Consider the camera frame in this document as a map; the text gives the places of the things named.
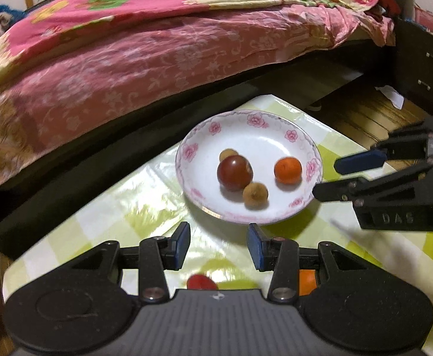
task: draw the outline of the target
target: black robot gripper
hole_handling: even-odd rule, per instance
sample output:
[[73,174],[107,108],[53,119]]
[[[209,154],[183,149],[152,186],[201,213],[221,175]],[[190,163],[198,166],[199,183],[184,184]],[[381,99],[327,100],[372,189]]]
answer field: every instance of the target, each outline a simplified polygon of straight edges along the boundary
[[[107,241],[14,292],[4,323],[15,356],[423,355],[433,306],[412,285],[332,243],[300,248],[251,224],[256,269],[274,271],[260,290],[177,290],[164,270],[182,268],[190,225],[139,247]],[[120,288],[139,269],[139,294]],[[299,270],[317,287],[299,296]]]

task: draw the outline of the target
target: pink floral bedsheet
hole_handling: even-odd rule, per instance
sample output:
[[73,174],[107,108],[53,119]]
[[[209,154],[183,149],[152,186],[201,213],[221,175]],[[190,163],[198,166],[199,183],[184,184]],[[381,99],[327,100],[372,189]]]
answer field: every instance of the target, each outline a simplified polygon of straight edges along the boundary
[[362,28],[393,45],[393,22],[344,7],[284,5],[145,23],[29,70],[0,92],[0,184],[44,154],[166,96],[313,50]]

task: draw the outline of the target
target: table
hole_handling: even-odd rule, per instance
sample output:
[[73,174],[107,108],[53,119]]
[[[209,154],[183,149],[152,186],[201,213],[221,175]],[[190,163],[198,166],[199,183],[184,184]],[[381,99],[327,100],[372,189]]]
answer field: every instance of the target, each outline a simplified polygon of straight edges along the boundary
[[[355,142],[273,95],[254,98],[243,109],[275,113],[294,121],[317,144],[324,165],[324,180],[338,179],[334,160],[360,152]],[[31,280],[106,241],[121,247],[139,245],[145,238],[170,236],[179,222],[192,228],[191,245],[182,270],[166,271],[170,293],[185,287],[195,273],[205,273],[220,289],[258,287],[267,293],[270,272],[259,273],[246,248],[246,228],[222,222],[186,202],[175,176],[178,146],[158,155],[95,198],[29,249],[4,275],[4,300]],[[375,178],[393,171],[364,173]],[[303,247],[333,241],[398,277],[416,285],[433,302],[433,233],[362,231],[351,204],[313,201],[298,215],[265,227],[271,236],[297,240]],[[137,294],[137,270],[124,271],[122,287]],[[424,345],[433,355],[433,329]]]

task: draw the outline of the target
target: plate rim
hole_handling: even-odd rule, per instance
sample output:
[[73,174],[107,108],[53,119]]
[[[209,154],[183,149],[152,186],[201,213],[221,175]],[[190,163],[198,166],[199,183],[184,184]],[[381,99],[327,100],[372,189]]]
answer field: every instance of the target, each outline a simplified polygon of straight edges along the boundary
[[182,189],[182,192],[184,194],[184,196],[192,203],[194,204],[196,207],[198,207],[200,210],[206,212],[207,214],[221,220],[221,221],[225,221],[225,222],[230,222],[230,223],[234,223],[236,225],[248,225],[249,223],[257,223],[259,225],[271,225],[273,223],[277,223],[277,222],[281,222],[284,220],[287,220],[289,218],[292,218],[293,216],[299,214],[302,210],[304,210],[309,204],[310,202],[312,202],[314,200],[314,195],[313,193],[310,193],[310,197],[308,197],[307,199],[307,203],[306,206],[303,207],[302,209],[300,209],[299,211],[295,212],[294,214],[291,214],[289,216],[284,216],[282,218],[271,218],[268,220],[264,220],[263,222],[260,221],[253,221],[253,222],[241,222],[238,221],[235,217],[231,217],[231,216],[223,216],[221,214],[218,214],[217,212],[214,212],[213,210],[207,208],[205,205],[203,205],[198,198],[196,198],[195,196],[192,196],[190,193],[188,193],[187,191],[185,191],[184,188],[184,179],[183,179],[183,175],[181,173],[181,169],[180,169],[180,164],[178,162],[179,158],[181,159],[181,148],[182,146],[184,146],[186,144],[186,141],[191,138],[192,136],[194,136],[194,134],[196,134],[197,131],[201,130],[206,123],[210,122],[213,118],[215,117],[219,117],[219,116],[229,116],[230,114],[250,114],[250,113],[260,113],[261,115],[270,115],[271,117],[278,117],[279,119],[285,120],[287,123],[291,124],[292,126],[294,126],[295,128],[297,128],[298,130],[300,130],[307,138],[310,139],[310,141],[313,144],[314,147],[314,152],[315,152],[315,157],[319,159],[320,161],[320,176],[319,176],[319,180],[316,183],[320,183],[322,181],[322,177],[324,174],[324,166],[323,166],[323,162],[322,162],[322,156],[320,155],[320,151],[318,149],[317,144],[314,142],[314,140],[312,139],[312,137],[310,135],[307,134],[307,132],[305,132],[300,126],[296,125],[293,121],[290,121],[289,119],[286,119],[285,117],[282,117],[280,115],[277,115],[275,113],[272,112],[268,112],[268,111],[263,111],[263,110],[259,110],[259,109],[236,109],[233,111],[226,111],[226,112],[221,112],[219,114],[213,115],[203,121],[201,121],[200,123],[198,123],[196,126],[194,126],[186,135],[185,137],[181,140],[178,148],[177,148],[177,153],[175,153],[175,173],[177,174],[177,181],[178,184],[180,185],[180,188]]

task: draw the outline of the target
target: wooden floor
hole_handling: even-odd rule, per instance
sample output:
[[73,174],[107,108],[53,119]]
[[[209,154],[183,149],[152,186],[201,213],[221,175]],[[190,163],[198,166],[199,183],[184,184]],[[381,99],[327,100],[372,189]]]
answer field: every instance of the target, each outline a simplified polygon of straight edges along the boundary
[[[293,101],[291,97],[282,98],[289,102]],[[321,111],[308,112],[366,148],[385,139],[389,131],[422,120],[427,115],[408,101],[402,110],[395,109],[390,101],[374,89],[370,80],[364,77],[324,97],[321,103]],[[409,163],[395,162],[393,166],[401,169]],[[9,354],[13,349],[12,342],[5,335],[1,322],[1,282],[9,264],[9,259],[0,254],[0,356]]]

